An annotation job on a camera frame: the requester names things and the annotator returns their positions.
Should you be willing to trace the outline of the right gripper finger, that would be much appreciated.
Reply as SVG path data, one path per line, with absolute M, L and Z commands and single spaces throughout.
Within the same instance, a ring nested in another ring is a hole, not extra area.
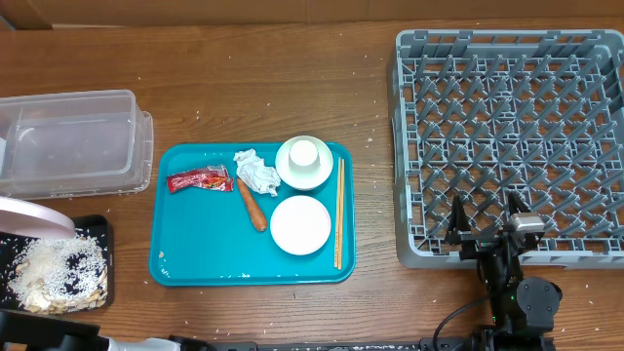
M 510 215 L 529 213 L 530 208 L 517 192 L 509 192 L 507 197 L 508 212 Z
M 459 195 L 453 197 L 451 213 L 448 220 L 448 233 L 469 230 L 469 221 L 464 212 L 463 203 Z

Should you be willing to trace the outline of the white upside-down bowl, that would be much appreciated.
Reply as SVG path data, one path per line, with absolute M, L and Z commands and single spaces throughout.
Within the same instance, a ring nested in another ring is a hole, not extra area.
M 293 143 L 300 139 L 309 139 L 318 148 L 318 160 L 309 168 L 295 166 L 289 157 Z M 285 141 L 275 156 L 275 168 L 282 181 L 297 190 L 312 190 L 329 179 L 333 168 L 333 156 L 328 145 L 313 136 L 295 136 Z

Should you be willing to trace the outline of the white upside-down cup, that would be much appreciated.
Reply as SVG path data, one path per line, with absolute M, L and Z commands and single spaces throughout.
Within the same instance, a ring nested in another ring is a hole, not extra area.
M 289 152 L 291 162 L 300 168 L 309 168 L 315 165 L 318 155 L 317 146 L 309 139 L 295 141 Z

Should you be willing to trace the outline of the orange carrot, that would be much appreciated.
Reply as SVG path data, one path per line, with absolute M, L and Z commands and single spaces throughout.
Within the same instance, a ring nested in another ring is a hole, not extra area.
M 249 187 L 239 177 L 237 184 L 254 229 L 258 232 L 264 232 L 268 227 L 266 217 L 255 201 Z

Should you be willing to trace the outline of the white paper napkin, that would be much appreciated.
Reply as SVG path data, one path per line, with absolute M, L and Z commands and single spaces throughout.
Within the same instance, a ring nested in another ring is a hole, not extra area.
M 236 175 L 249 189 L 258 194 L 277 196 L 277 189 L 281 185 L 281 178 L 274 167 L 268 167 L 264 160 L 256 155 L 251 148 L 234 154 L 233 160 L 237 164 Z

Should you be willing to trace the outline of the red snack wrapper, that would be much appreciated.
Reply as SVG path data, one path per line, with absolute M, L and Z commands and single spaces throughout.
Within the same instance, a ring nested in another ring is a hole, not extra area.
M 230 192 L 234 188 L 233 182 L 233 178 L 224 165 L 207 166 L 167 177 L 167 185 L 171 193 L 187 187 Z

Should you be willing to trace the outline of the white rice pile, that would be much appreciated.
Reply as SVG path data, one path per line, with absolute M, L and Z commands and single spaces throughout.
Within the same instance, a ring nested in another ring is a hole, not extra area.
M 109 298 L 104 253 L 94 237 L 35 239 L 14 259 L 8 293 L 20 309 L 36 314 L 101 307 Z

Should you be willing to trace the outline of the large pink round plate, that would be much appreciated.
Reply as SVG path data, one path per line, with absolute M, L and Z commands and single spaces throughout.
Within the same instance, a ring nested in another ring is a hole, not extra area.
M 76 234 L 75 224 L 68 216 L 8 197 L 1 198 L 1 231 L 39 239 L 69 239 Z

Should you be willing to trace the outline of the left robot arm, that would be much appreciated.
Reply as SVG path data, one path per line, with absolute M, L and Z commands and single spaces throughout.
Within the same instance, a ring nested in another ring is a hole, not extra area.
M 203 350 L 215 347 L 197 339 L 147 338 L 141 342 L 115 341 L 101 336 L 100 327 L 19 311 L 1 311 L 1 345 L 23 344 L 27 350 L 149 351 Z

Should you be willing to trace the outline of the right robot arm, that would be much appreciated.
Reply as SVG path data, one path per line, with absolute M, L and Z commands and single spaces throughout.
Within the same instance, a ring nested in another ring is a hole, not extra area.
M 459 245 L 459 258 L 474 259 L 487 295 L 455 310 L 437 326 L 432 346 L 452 350 L 553 350 L 545 334 L 554 328 L 554 317 L 563 292 L 555 283 L 524 276 L 520 256 L 537 248 L 545 223 L 516 193 L 508 195 L 507 222 L 489 233 L 475 234 L 459 196 L 453 198 L 445 241 Z M 445 343 L 443 327 L 462 312 L 487 301 L 492 324 L 477 328 L 469 337 Z

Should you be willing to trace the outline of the black rectangular waste tray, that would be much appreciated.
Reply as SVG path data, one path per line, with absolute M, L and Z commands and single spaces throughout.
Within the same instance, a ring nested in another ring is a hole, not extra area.
M 113 263 L 112 263 L 112 250 L 113 250 L 113 231 L 112 227 L 108 224 L 105 217 L 93 214 L 81 217 L 75 217 L 73 219 L 75 224 L 76 236 L 94 237 L 97 242 L 105 250 L 104 257 L 106 258 L 108 265 L 108 288 L 109 298 L 103 306 L 107 306 L 112 303 L 114 299 L 113 294 Z M 1 234 L 1 307 L 3 309 L 25 311 L 18 307 L 16 300 L 8 293 L 8 282 L 10 274 L 13 272 L 13 261 L 17 258 L 18 254 L 22 252 L 25 246 L 39 238 L 23 237 L 14 234 L 2 233 Z

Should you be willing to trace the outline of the clear plastic waste bin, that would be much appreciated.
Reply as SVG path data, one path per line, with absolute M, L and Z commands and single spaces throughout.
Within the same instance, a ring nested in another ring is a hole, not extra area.
M 135 193 L 150 183 L 151 115 L 130 90 L 1 100 L 1 193 L 22 200 Z

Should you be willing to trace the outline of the grey plastic dish rack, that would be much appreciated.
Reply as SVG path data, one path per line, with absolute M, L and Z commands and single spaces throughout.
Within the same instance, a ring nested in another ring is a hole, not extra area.
M 405 267 L 462 267 L 445 240 L 452 200 L 482 232 L 513 193 L 545 224 L 523 264 L 622 267 L 620 32 L 405 30 L 387 78 Z

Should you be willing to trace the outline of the wooden chopstick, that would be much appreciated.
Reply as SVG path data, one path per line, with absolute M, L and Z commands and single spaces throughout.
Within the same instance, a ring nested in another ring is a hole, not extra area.
M 341 166 L 341 158 L 338 157 L 337 160 L 337 171 L 336 171 L 336 203 L 335 203 L 335 218 L 334 218 L 334 252 L 333 252 L 333 268 L 340 270 L 340 263 L 338 262 L 339 259 L 339 255 L 340 255 L 340 248 L 339 248 L 339 221 L 341 218 L 341 209 L 340 209 L 340 194 L 341 194 L 341 188 L 342 188 L 342 180 L 341 180 L 341 174 L 342 174 L 342 166 Z
M 344 204 L 344 159 L 339 158 L 338 188 L 337 188 L 337 215 L 336 215 L 336 268 L 342 269 L 342 234 L 343 234 L 343 204 Z

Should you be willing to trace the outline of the small white round plate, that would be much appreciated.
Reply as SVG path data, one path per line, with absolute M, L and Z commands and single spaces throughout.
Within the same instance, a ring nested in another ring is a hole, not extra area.
M 332 219 L 319 200 L 296 195 L 276 207 L 269 228 L 273 241 L 282 251 L 308 255 L 327 242 L 332 232 Z

